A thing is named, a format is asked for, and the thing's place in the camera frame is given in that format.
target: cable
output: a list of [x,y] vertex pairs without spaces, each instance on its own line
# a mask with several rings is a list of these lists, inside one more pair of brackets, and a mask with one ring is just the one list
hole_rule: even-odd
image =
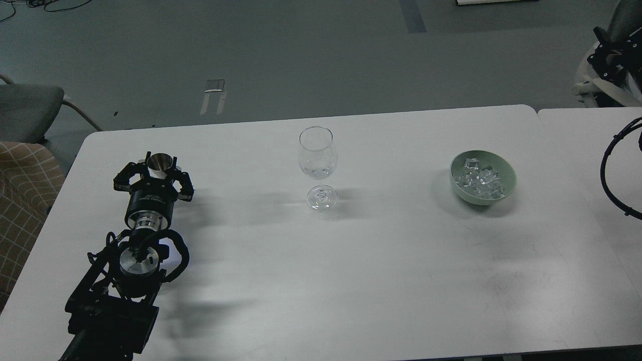
[[48,13],[66,12],[67,10],[77,9],[77,8],[79,8],[79,7],[81,7],[81,6],[84,6],[84,5],[87,5],[87,4],[89,4],[89,3],[91,2],[91,0],[87,0],[87,1],[85,1],[84,3],[82,3],[82,4],[77,5],[77,6],[73,6],[73,7],[71,7],[71,8],[56,9],[56,10],[47,10],[47,6],[49,6],[49,5],[53,4],[53,3],[57,2],[57,1],[58,1],[58,0],[53,0],[53,1],[52,1],[52,2],[50,2],[50,3],[46,3],[46,4],[44,5],[44,7],[43,7],[44,11],[46,11],[46,12],[48,12]]
[[15,15],[15,5],[13,5],[13,1],[11,1],[11,2],[9,2],[9,3],[7,3],[6,1],[3,1],[3,3],[5,3],[5,4],[11,4],[11,7],[13,8],[13,12],[12,12],[12,13],[11,13],[11,15],[9,15],[8,17],[5,17],[4,19],[0,20],[0,22],[3,22],[3,21],[5,21],[5,20],[8,20],[8,19],[12,18],[12,17]]
[[631,132],[633,132],[636,129],[642,128],[642,124],[638,124],[642,118],[635,119],[631,121],[620,133],[617,133],[616,135],[613,136],[613,140],[609,144],[609,147],[606,149],[604,152],[604,157],[602,158],[602,163],[600,165],[600,180],[602,182],[602,188],[604,189],[604,192],[606,193],[607,197],[615,204],[618,208],[624,211],[625,216],[633,216],[634,218],[637,218],[639,220],[642,220],[642,213],[639,211],[636,211],[635,209],[627,206],[619,200],[613,192],[609,189],[608,185],[606,184],[606,162],[609,156],[611,155],[611,152],[613,151],[613,148],[615,148],[615,145],[618,144],[624,137],[629,135]]

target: chair armrest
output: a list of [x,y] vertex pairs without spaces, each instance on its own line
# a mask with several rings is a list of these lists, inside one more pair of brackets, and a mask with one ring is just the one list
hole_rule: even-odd
[[6,84],[14,84],[13,80],[11,80],[7,74],[0,73],[0,79]]

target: ice cube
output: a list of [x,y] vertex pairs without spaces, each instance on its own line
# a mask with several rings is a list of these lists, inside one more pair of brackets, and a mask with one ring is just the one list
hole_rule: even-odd
[[480,172],[478,178],[482,184],[488,184],[495,180],[496,173],[491,169],[484,169]]
[[480,162],[477,158],[466,158],[466,163],[464,163],[464,168],[470,170],[477,170],[480,167]]

